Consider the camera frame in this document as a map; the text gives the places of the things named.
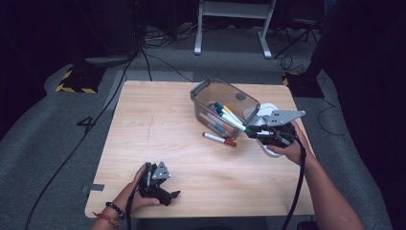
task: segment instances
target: hand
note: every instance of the hand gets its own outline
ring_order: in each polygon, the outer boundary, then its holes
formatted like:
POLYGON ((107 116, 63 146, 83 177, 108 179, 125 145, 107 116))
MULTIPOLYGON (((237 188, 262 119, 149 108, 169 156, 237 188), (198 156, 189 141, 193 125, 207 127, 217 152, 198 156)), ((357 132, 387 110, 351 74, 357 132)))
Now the hand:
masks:
MULTIPOLYGON (((307 139, 305 138, 305 135, 302 132, 302 130, 299 128, 298 124, 295 121, 292 121, 291 124, 293 125, 293 127, 295 127, 296 133, 297 133, 302 145, 304 146, 306 153, 311 153, 307 139)), ((272 150, 275 153, 285 155, 287 157, 287 159, 291 160, 292 162, 294 162, 298 165, 300 165, 300 163, 301 163, 301 147, 296 140, 291 145, 289 145, 288 147, 286 147, 284 149, 276 147, 276 146, 267 146, 267 148, 269 150, 272 150)))
MULTIPOLYGON (((130 196, 132 190, 134 189, 135 184, 137 183, 140 176, 143 174, 146 168, 146 164, 144 164, 135 174, 134 179, 131 183, 127 184, 124 189, 120 192, 120 194, 114 199, 115 204, 121 204, 121 207, 124 207, 127 203, 128 197, 130 196)), ((149 198, 149 197, 141 197, 140 193, 137 191, 134 196, 134 200, 132 201, 131 205, 131 213, 134 213, 138 209, 146 206, 156 206, 160 205, 160 202, 157 198, 149 198)))

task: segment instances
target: orange bracelet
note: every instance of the orange bracelet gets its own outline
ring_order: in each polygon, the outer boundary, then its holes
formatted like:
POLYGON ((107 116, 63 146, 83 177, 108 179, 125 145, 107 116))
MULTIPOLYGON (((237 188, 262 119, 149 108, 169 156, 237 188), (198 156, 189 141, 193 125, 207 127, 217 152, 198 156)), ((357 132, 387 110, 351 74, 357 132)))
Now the orange bracelet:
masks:
POLYGON ((115 219, 109 217, 109 216, 106 215, 106 214, 96 214, 95 212, 92 212, 92 213, 93 213, 98 219, 105 219, 105 220, 109 221, 111 224, 113 224, 114 227, 120 228, 120 223, 119 223, 118 220, 115 220, 115 219))

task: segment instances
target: bracelet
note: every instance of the bracelet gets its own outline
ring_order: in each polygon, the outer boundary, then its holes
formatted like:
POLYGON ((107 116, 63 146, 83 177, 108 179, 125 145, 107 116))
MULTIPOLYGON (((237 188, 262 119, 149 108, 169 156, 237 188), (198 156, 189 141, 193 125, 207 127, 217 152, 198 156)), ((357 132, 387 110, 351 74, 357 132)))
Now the bracelet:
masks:
POLYGON ((114 225, 114 227, 116 228, 120 228, 120 223, 118 220, 112 219, 111 217, 109 217, 106 214, 96 214, 95 212, 92 212, 98 219, 105 219, 107 221, 109 221, 111 224, 114 225))
POLYGON ((113 202, 105 202, 105 206, 116 210, 120 216, 120 220, 123 220, 125 218, 123 211, 119 207, 117 207, 117 205, 115 205, 113 202))

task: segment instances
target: transparent container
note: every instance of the transparent container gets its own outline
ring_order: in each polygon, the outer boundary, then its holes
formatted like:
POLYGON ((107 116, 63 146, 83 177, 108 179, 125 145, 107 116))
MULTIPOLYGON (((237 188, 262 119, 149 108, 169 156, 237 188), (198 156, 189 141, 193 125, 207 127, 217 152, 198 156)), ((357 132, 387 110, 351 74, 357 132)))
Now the transparent container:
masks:
POLYGON ((225 139, 236 140, 242 130, 220 117, 215 103, 226 106, 244 126, 254 123, 259 112, 259 102, 238 88, 219 79, 200 82, 192 91, 196 119, 225 139))

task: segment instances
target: table top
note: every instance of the table top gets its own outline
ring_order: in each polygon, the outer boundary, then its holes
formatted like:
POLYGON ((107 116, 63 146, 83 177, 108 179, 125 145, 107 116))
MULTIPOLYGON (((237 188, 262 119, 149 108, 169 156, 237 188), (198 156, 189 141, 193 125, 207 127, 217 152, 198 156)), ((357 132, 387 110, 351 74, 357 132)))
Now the table top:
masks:
MULTIPOLYGON (((145 163, 165 162, 171 178, 161 185, 180 190, 170 206, 145 207, 136 218, 285 216, 293 201, 299 166, 267 156, 242 133, 230 147, 204 138, 207 127, 194 116, 190 91, 198 83, 127 81, 107 135, 85 214, 93 218, 113 200, 145 163)), ((283 85, 233 84, 279 109, 296 110, 283 85)), ((300 119, 299 126, 305 129, 300 119)), ((304 181, 294 215, 313 215, 304 181)))

